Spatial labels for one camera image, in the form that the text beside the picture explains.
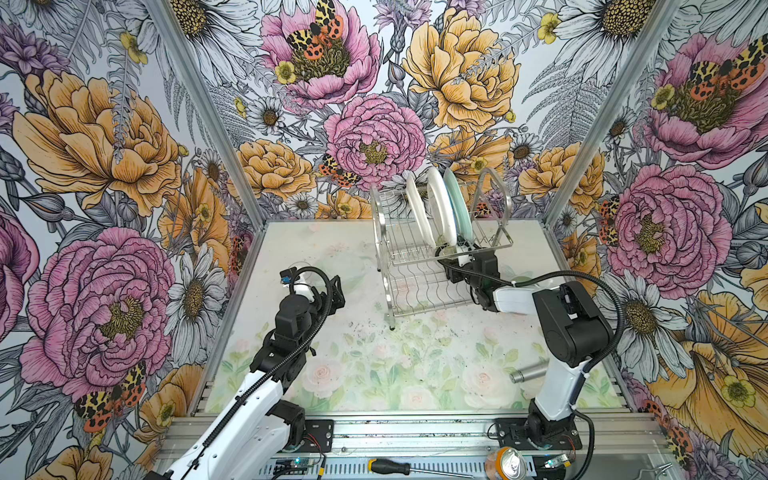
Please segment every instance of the screwdriver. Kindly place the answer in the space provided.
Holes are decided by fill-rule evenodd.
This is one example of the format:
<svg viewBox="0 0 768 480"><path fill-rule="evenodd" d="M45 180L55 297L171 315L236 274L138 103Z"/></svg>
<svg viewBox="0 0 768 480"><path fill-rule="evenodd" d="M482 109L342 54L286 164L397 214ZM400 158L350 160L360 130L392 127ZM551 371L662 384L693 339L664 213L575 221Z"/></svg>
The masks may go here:
<svg viewBox="0 0 768 480"><path fill-rule="evenodd" d="M436 472L434 470L420 470L418 468L411 468L409 463L398 463L389 458L371 458L368 461L368 470L373 473L380 473L382 475L389 475L390 473L402 473L403 475L411 475L411 472L418 473L432 473L434 475L445 475L447 477L461 477L461 478L474 478L472 475L466 475L464 473L448 473L448 472Z"/></svg>

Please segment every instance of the plate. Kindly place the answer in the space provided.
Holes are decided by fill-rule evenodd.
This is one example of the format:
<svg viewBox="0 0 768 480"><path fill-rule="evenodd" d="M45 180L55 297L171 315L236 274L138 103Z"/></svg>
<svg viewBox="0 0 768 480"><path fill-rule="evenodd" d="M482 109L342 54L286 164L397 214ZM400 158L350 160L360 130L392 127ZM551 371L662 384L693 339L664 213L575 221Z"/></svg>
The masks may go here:
<svg viewBox="0 0 768 480"><path fill-rule="evenodd" d="M416 218L416 226L419 227L422 240L424 240L427 247L435 248L432 228L429 227L427 212L424 210L424 202L422 202L422 196L419 194L419 189L416 187L413 176L408 177L408 180L406 180L406 195L408 196L408 204L411 206L413 216Z"/></svg>
<svg viewBox="0 0 768 480"><path fill-rule="evenodd" d="M462 189L458 185L456 176L450 168L445 169L442 179L445 183L445 189L448 191L448 196L451 199L453 218L456 220L458 234L461 235L467 243L472 245L472 238L474 237L472 232L472 221L469 219L469 210L467 210L467 204L464 202Z"/></svg>
<svg viewBox="0 0 768 480"><path fill-rule="evenodd" d="M453 220L453 209L445 182L442 181L437 168L430 167L427 170L427 191L429 192L429 205L432 208L432 218L435 219L437 233L451 247L456 245L456 222Z"/></svg>

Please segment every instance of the white daisy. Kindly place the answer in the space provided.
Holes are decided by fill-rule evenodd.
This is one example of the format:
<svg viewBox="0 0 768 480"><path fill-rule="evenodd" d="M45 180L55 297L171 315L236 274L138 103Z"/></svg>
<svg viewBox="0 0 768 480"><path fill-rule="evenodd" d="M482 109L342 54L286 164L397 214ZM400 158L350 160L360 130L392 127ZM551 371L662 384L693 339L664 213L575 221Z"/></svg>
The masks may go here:
<svg viewBox="0 0 768 480"><path fill-rule="evenodd" d="M605 144L610 148L614 145L619 145L621 140L627 136L627 132L630 130L634 121L637 120L637 115L627 106L621 109L621 113L611 127L608 128L608 132L605 134Z"/></svg>
<svg viewBox="0 0 768 480"><path fill-rule="evenodd" d="M682 330L688 326L684 317L659 307L659 289L645 279L635 278L628 270L624 277L606 273L602 280L619 296L627 310L627 328L616 348L621 362L637 372L646 382L655 382L659 376L668 380L669 375L659 365L658 354L667 364L667 368L684 379L687 369L694 367L690 354L675 341L670 331ZM595 298L606 319L616 323L616 307L607 293L598 287Z"/></svg>
<svg viewBox="0 0 768 480"><path fill-rule="evenodd" d="M422 194L422 203L427 212L429 212L429 199L427 198L426 186L427 186L427 170L425 169L419 175L414 174L410 170L404 170L401 174L393 175L390 180L384 180L382 182L381 198L382 198L382 210L390 218L409 218L411 217L411 204L408 202L406 196L406 182L409 177L414 177L417 187L424 187L424 190L420 190ZM397 194L391 194L391 190L397 192Z"/></svg>
<svg viewBox="0 0 768 480"><path fill-rule="evenodd" d="M571 205L565 205L554 223L554 233L558 238L568 238L576 231L578 214Z"/></svg>
<svg viewBox="0 0 768 480"><path fill-rule="evenodd" d="M509 156L517 162L533 160L544 149L544 143L536 134L519 135L509 146Z"/></svg>
<svg viewBox="0 0 768 480"><path fill-rule="evenodd" d="M248 105L248 123L262 134L277 134L285 127L283 107L275 97L259 98Z"/></svg>
<svg viewBox="0 0 768 480"><path fill-rule="evenodd" d="M139 50L155 53L168 78L172 68L147 2L117 0L126 26L138 39ZM181 30L197 56L197 67L216 86L235 78L245 79L242 62L253 63L252 51L260 40L258 4L250 0L170 0Z"/></svg>
<svg viewBox="0 0 768 480"><path fill-rule="evenodd" d="M317 213L317 200L309 194L298 194L289 197L285 202L286 209L298 218L314 218Z"/></svg>
<svg viewBox="0 0 768 480"><path fill-rule="evenodd" d="M760 37L768 32L768 2L764 0L705 0L701 13L709 14L701 24L703 34L717 32L717 43L731 35L731 45Z"/></svg>
<svg viewBox="0 0 768 480"><path fill-rule="evenodd" d="M567 76L584 69L583 79L596 77L598 86L610 84L629 56L655 0L565 0L558 12L562 23L554 29L567 40L555 58L570 62Z"/></svg>
<svg viewBox="0 0 768 480"><path fill-rule="evenodd" d="M310 13L312 2L310 0L261 0L261 9L264 10L264 13L267 15L279 13L280 7L282 7L288 15L293 15L297 6L302 12Z"/></svg>
<svg viewBox="0 0 768 480"><path fill-rule="evenodd" d="M219 178L224 170L221 164L221 156L219 152L213 148L208 148L200 154L200 166L203 168L203 173L206 177L210 178L216 184L219 183Z"/></svg>
<svg viewBox="0 0 768 480"><path fill-rule="evenodd" d="M74 31L82 16L72 0L4 0L3 3L27 26L53 35Z"/></svg>
<svg viewBox="0 0 768 480"><path fill-rule="evenodd" d="M205 243L192 265L191 255L181 257L181 283L168 289L168 324L165 334L172 333L175 365L205 363L207 348L214 344L219 326L218 313L224 305L227 278L218 263L211 268L214 250Z"/></svg>

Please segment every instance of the mounting plate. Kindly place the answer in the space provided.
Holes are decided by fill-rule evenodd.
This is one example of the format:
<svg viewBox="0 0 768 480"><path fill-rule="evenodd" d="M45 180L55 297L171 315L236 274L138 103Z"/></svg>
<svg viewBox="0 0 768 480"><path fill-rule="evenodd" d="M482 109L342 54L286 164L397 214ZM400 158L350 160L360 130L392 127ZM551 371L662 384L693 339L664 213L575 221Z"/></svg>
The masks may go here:
<svg viewBox="0 0 768 480"><path fill-rule="evenodd" d="M333 420L306 420L304 424L304 435L311 433L318 442L323 453L331 451L333 446ZM304 440L301 446L296 450L302 453L317 453L317 447L311 442Z"/></svg>
<svg viewBox="0 0 768 480"><path fill-rule="evenodd" d="M525 417L496 419L494 426L496 427L499 446L512 447L517 450L581 450L581 439L573 419L570 419L565 432L545 437L545 441L551 445L548 449L543 449L528 440L528 433L525 429L526 421Z"/></svg>

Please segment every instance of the screwdriver handle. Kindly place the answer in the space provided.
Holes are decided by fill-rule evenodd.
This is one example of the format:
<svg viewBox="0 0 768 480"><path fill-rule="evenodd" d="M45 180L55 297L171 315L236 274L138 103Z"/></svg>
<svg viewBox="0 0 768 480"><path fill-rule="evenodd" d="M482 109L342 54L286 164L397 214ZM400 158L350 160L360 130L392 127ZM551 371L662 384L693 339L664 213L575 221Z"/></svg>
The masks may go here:
<svg viewBox="0 0 768 480"><path fill-rule="evenodd" d="M371 458L368 461L368 470L382 475L389 475L390 473L411 475L411 465L409 463L398 463L389 458Z"/></svg>

